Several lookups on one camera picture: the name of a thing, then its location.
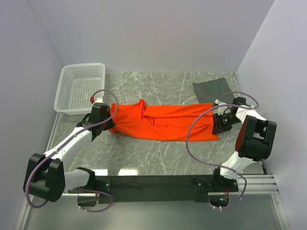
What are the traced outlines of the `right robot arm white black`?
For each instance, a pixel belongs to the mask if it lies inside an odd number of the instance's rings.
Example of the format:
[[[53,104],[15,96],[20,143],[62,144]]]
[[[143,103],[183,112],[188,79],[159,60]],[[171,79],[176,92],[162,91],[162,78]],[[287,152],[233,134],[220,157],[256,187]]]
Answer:
[[[246,99],[237,97],[228,108],[218,108],[213,114],[213,134],[221,134],[232,129],[234,124],[242,127],[235,143],[235,152],[213,171],[211,187],[215,191],[232,188],[237,173],[242,173],[249,165],[267,159],[272,151],[277,124],[260,116]]]

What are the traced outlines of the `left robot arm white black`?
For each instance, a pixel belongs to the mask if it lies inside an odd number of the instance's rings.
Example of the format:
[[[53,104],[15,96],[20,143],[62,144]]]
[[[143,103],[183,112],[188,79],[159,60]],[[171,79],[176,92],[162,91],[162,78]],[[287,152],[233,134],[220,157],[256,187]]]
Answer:
[[[53,149],[33,154],[27,165],[23,190],[27,201],[36,196],[45,202],[56,202],[61,195],[75,188],[89,193],[96,188],[95,173],[84,167],[66,172],[65,166],[103,131],[113,128],[110,108],[105,103],[94,103],[90,113]]]

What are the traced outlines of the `orange t shirt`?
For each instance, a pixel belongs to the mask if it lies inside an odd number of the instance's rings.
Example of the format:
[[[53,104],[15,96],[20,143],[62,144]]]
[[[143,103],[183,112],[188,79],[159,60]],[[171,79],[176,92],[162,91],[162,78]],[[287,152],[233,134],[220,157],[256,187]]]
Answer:
[[[116,103],[110,107],[115,127],[109,131],[159,141],[185,141],[191,124],[210,103],[191,105],[148,105],[144,99],[135,104]]]

